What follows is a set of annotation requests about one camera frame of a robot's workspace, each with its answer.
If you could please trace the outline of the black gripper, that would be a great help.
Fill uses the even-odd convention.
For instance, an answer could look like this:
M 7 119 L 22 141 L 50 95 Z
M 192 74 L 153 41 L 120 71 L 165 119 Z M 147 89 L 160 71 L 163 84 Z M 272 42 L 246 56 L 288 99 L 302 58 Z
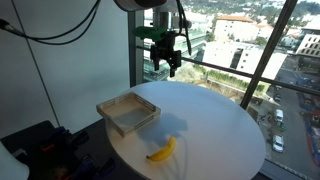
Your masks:
M 150 58 L 154 63 L 154 70 L 159 70 L 159 61 L 166 60 L 170 65 L 170 77 L 175 76 L 177 67 L 181 66 L 181 51 L 175 51 L 175 37 L 177 34 L 169 31 L 163 35 L 163 39 L 151 46 Z

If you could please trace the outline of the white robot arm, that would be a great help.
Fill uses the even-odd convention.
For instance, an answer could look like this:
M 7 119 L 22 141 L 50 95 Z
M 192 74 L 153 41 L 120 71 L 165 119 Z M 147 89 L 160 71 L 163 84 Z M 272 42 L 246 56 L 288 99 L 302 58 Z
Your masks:
M 141 40 L 151 39 L 154 44 L 150 49 L 150 59 L 153 61 L 154 70 L 159 69 L 159 62 L 165 60 L 170 66 L 170 76 L 175 76 L 175 71 L 181 66 L 182 53 L 175 50 L 177 36 L 186 38 L 188 53 L 192 53 L 188 29 L 192 26 L 186 18 L 180 0 L 114 0 L 123 11 L 135 12 L 140 10 L 153 10 L 151 27 L 139 26 L 133 34 Z

